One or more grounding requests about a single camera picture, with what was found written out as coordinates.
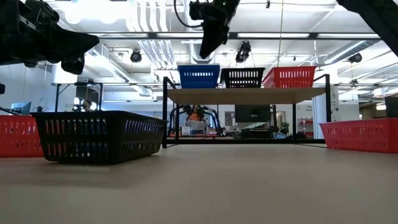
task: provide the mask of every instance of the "red basket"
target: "red basket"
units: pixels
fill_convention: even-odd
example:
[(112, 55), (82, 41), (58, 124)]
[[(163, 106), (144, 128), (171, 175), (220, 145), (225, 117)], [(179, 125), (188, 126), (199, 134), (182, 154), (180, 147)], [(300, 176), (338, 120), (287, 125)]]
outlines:
[(276, 67), (262, 80), (264, 88), (312, 87), (316, 66)]
[(398, 118), (320, 125), (328, 148), (398, 153)]
[(35, 118), (0, 116), (0, 157), (43, 157)]

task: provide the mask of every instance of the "plastic basket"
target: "plastic basket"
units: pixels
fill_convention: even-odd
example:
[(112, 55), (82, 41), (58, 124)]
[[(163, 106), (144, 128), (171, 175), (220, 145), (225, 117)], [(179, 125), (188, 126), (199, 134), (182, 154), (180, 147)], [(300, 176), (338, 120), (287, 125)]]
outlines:
[(179, 65), (181, 88), (216, 88), (219, 65)]
[(43, 157), (33, 117), (0, 116), (0, 157)]
[(320, 125), (328, 148), (398, 153), (398, 118)]
[(264, 88), (312, 87), (316, 66), (276, 67), (263, 79)]
[(34, 113), (49, 161), (116, 164), (159, 151), (166, 121), (123, 111)]
[(266, 68), (223, 68), (221, 82), (226, 88), (260, 88)]

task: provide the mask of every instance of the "wooden shelf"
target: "wooden shelf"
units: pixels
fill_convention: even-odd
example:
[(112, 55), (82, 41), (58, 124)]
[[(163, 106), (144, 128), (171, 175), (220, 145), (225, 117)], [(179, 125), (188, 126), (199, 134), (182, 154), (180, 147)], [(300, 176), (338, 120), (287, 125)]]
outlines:
[(324, 88), (174, 89), (168, 97), (180, 105), (268, 105), (300, 103), (324, 93)]

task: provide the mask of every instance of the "orange shirt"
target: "orange shirt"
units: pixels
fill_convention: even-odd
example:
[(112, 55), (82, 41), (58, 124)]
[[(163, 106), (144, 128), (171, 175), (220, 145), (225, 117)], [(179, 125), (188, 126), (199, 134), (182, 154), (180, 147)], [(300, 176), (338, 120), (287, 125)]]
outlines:
[(199, 116), (196, 113), (192, 113), (189, 119), (194, 121), (199, 121)]

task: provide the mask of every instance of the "monitor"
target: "monitor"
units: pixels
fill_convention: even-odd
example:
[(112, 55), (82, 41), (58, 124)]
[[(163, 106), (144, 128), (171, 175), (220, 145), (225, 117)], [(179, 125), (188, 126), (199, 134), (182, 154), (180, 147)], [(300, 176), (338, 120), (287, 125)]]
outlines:
[(385, 97), (386, 102), (386, 116), (388, 118), (398, 118), (398, 97)]
[(5, 84), (0, 83), (0, 95), (3, 95), (6, 93), (6, 86)]
[(240, 123), (268, 122), (270, 105), (235, 105), (235, 121)]
[(20, 115), (29, 115), (30, 105), (32, 103), (13, 103), (11, 105), (11, 111), (15, 113), (19, 113)]

